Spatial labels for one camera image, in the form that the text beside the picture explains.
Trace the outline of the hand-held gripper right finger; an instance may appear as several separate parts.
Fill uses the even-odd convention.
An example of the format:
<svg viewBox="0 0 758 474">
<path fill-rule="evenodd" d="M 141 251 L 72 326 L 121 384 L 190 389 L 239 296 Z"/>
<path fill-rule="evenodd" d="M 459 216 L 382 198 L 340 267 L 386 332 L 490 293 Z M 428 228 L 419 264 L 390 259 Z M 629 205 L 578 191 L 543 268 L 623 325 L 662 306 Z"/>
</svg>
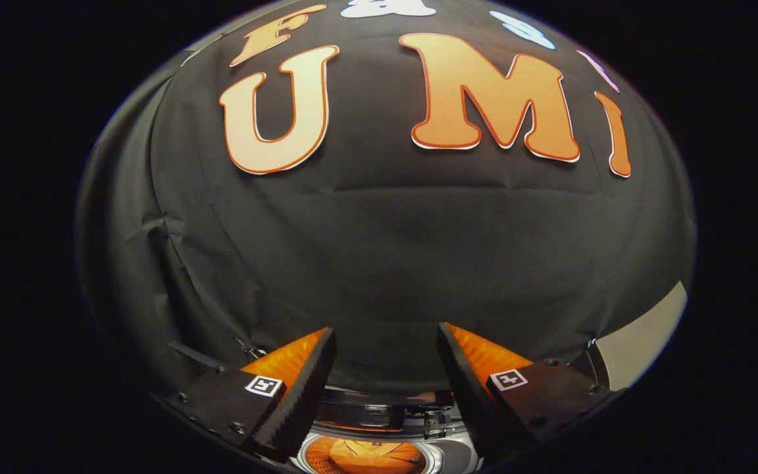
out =
<svg viewBox="0 0 758 474">
<path fill-rule="evenodd" d="M 566 434 L 619 398 L 559 358 L 532 362 L 440 322 L 437 350 L 473 446 L 505 461 Z"/>
</svg>

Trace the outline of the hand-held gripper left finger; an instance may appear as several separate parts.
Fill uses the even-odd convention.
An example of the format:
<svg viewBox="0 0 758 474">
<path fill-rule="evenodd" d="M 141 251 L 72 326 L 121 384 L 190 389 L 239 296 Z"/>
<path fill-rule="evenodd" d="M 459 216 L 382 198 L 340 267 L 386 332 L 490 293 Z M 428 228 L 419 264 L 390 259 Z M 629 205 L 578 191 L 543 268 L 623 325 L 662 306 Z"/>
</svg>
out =
<svg viewBox="0 0 758 474">
<path fill-rule="evenodd" d="M 220 449 L 261 463 L 295 457 L 312 429 L 337 355 L 322 327 L 272 351 L 230 331 L 234 354 L 220 357 L 178 339 L 162 346 L 151 396 Z"/>
</svg>

